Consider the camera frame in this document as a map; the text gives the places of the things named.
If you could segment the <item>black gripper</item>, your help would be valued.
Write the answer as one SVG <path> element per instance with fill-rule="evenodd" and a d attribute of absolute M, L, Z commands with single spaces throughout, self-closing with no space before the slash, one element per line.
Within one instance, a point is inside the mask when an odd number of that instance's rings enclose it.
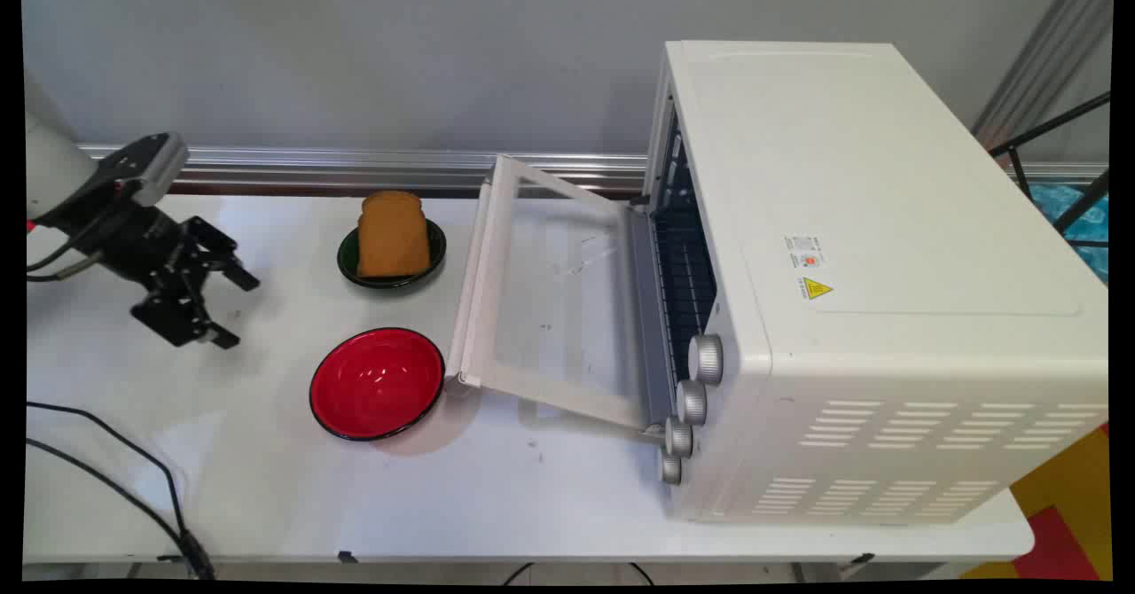
<path fill-rule="evenodd" d="M 167 343 L 175 348 L 211 343 L 222 350 L 239 344 L 239 336 L 215 323 L 196 296 L 211 271 L 220 271 L 245 292 L 261 282 L 236 254 L 238 242 L 210 221 L 197 215 L 186 223 L 174 221 L 127 193 L 89 193 L 66 199 L 37 223 L 62 231 L 64 252 L 82 254 L 79 262 L 61 270 L 39 271 L 40 283 L 64 281 L 100 263 L 146 290 L 131 315 Z"/>

